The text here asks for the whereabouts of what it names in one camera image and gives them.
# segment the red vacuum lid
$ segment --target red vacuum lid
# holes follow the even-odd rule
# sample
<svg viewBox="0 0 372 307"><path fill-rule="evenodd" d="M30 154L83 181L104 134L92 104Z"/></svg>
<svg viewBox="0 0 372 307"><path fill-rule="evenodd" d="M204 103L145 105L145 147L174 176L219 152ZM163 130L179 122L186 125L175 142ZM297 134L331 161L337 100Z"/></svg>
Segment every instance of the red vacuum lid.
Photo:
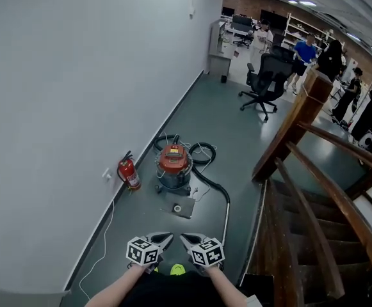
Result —
<svg viewBox="0 0 372 307"><path fill-rule="evenodd" d="M181 145L167 145L161 152L160 168L177 174L188 167L187 152Z"/></svg>

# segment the black office chair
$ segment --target black office chair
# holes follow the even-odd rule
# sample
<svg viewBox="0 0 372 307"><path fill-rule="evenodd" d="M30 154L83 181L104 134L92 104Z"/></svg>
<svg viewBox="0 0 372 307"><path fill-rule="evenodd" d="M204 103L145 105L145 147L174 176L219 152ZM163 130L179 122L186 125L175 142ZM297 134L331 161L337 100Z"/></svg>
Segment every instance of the black office chair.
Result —
<svg viewBox="0 0 372 307"><path fill-rule="evenodd" d="M261 67L258 75L254 73L252 64L247 64L247 85L251 86L251 92L241 91L238 95L248 95L254 98L243 104L240 110L252 104L260 104L265 113L265 121L268 120L268 113L264 104L273 106L275 113L278 108L271 101L277 100L284 94L284 83L292 73L293 61L288 61L274 54L263 54L261 56ZM270 84L275 82L274 92L268 91Z"/></svg>
<svg viewBox="0 0 372 307"><path fill-rule="evenodd" d="M284 60L292 61L294 60L295 52L287 48L281 47L280 45L273 45L270 48L270 54L274 54Z"/></svg>
<svg viewBox="0 0 372 307"><path fill-rule="evenodd" d="M237 37L241 38L240 41L233 41L233 44L236 44L237 47L241 47L242 45L245 45L247 49L250 48L251 42L254 39L252 35L242 35L242 34L236 34Z"/></svg>

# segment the baseboard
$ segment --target baseboard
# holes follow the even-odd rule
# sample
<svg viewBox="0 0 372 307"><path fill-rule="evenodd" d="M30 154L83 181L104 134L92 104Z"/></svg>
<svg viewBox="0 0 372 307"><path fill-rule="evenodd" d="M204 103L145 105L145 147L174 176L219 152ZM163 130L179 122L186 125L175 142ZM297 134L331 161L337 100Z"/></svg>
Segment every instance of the baseboard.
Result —
<svg viewBox="0 0 372 307"><path fill-rule="evenodd" d="M188 94L194 88L195 84L201 78L201 76L203 75L203 73L204 73L204 71L202 70L199 73L199 75L196 77L196 79L193 81L193 83L190 85L190 87L187 89L187 91L184 93L184 95L180 98L180 100L175 105L175 107L172 109L172 111L170 112L170 114L167 116L166 120L161 124L160 128L156 131L156 133L154 134L154 136L152 137L152 139L150 140L150 142L148 143L148 145L143 149L143 152L140 154L139 158L135 162L135 165L136 165L137 168L143 162L143 160L146 157L146 155L149 152L149 150L153 147L153 141L154 141L154 139L156 139L156 138L158 138L160 136L160 133L166 127L167 123L172 119L173 115L178 110L178 108L180 108L181 104L184 102L184 100L186 99L186 97L188 96ZM120 187L118 188L118 191L117 191L115 197L113 198L113 201L115 202L115 204L120 199L120 197L122 196L122 194L123 194L123 192L125 190L126 190L126 186L124 186L123 184L121 184ZM83 262L85 261L86 257L89 254L89 251L91 250L91 248L94 245L96 239L98 238L98 236L99 236L99 234L100 234L100 232L101 232L101 230L102 230L105 222L107 221L107 219L108 219L108 217L109 217L112 209L113 209L112 201L110 201L109 207L106 209L105 213L101 217L99 223L97 224L95 230L93 231L92 236L90 237L88 243L86 244L86 247L84 248L83 252L81 253L81 256L79 257L79 260L77 261L77 263L76 263L76 265L74 267L74 270L72 271L71 275L69 276L69 279L68 279L68 281L67 281L67 283L65 285L65 291L69 291L70 288L72 287L72 284L73 284L74 280L76 279L76 276L77 276L80 268L82 267Z"/></svg>

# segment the red fire extinguisher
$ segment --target red fire extinguisher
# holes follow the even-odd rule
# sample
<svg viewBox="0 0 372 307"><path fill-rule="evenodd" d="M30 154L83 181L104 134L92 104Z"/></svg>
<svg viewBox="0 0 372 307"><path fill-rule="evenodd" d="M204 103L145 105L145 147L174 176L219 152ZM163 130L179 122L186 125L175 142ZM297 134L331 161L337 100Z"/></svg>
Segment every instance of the red fire extinguisher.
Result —
<svg viewBox="0 0 372 307"><path fill-rule="evenodd" d="M138 190L142 186L139 175L133 164L132 151L119 162L117 166L117 175L132 190Z"/></svg>

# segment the white shelving unit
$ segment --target white shelving unit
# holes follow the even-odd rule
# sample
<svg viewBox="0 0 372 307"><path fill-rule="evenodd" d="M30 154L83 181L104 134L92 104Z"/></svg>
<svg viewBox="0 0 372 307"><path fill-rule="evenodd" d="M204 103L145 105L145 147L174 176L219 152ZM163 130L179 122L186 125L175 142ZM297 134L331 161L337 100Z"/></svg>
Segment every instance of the white shelving unit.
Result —
<svg viewBox="0 0 372 307"><path fill-rule="evenodd" d="M309 31L313 32L316 35L315 39L317 43L320 43L323 39L325 39L328 43L331 40L336 40L328 31L324 32L321 29L316 28L315 26L308 24L307 22L304 22L301 19L296 18L289 13L287 28L284 33L285 39L283 43L294 46L297 43L297 41L305 40L307 34L309 33L307 29L309 29Z"/></svg>

